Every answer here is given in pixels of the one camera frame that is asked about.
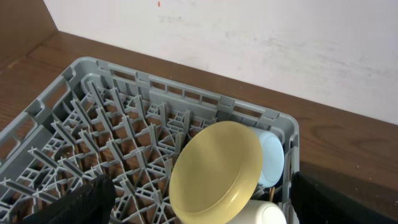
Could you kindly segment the wooden chopstick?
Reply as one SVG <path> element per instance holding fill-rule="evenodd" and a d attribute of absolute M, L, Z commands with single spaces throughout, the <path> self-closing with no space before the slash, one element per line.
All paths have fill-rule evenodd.
<path fill-rule="evenodd" d="M 269 201 L 270 202 L 273 202 L 274 194 L 275 194 L 275 187 L 272 187 L 272 188 L 270 188 L 270 191 L 269 191 Z"/>

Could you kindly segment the yellow plate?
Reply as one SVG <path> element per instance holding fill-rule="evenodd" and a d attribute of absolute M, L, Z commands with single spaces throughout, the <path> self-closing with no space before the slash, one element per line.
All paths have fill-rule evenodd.
<path fill-rule="evenodd" d="M 234 121 L 212 124 L 178 156 L 169 185 L 172 209 L 182 223 L 228 223 L 252 197 L 261 169 L 253 130 Z"/>

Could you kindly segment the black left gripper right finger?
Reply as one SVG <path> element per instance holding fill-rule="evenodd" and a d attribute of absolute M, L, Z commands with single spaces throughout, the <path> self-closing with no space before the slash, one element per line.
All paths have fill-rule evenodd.
<path fill-rule="evenodd" d="M 292 175 L 290 199 L 301 224 L 397 224 L 300 172 Z"/>

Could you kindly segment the white cup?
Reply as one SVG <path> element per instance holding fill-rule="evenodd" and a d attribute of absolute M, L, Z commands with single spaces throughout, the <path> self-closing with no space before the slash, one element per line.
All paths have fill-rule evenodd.
<path fill-rule="evenodd" d="M 250 200 L 228 224 L 286 224 L 283 211 L 273 202 Z"/>

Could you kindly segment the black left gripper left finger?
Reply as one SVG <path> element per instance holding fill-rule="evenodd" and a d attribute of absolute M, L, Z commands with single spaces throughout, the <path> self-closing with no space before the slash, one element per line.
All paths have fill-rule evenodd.
<path fill-rule="evenodd" d="M 48 207 L 24 218 L 22 224 L 105 224 L 110 221 L 116 193 L 105 174 L 82 185 Z"/>

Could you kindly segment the light blue bowl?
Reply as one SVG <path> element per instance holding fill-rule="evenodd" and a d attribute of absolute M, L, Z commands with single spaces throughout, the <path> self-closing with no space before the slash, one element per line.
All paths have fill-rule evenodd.
<path fill-rule="evenodd" d="M 273 187 L 282 177 L 284 170 L 284 149 L 277 135 L 271 131 L 251 128 L 259 138 L 262 147 L 262 170 L 259 185 Z"/>

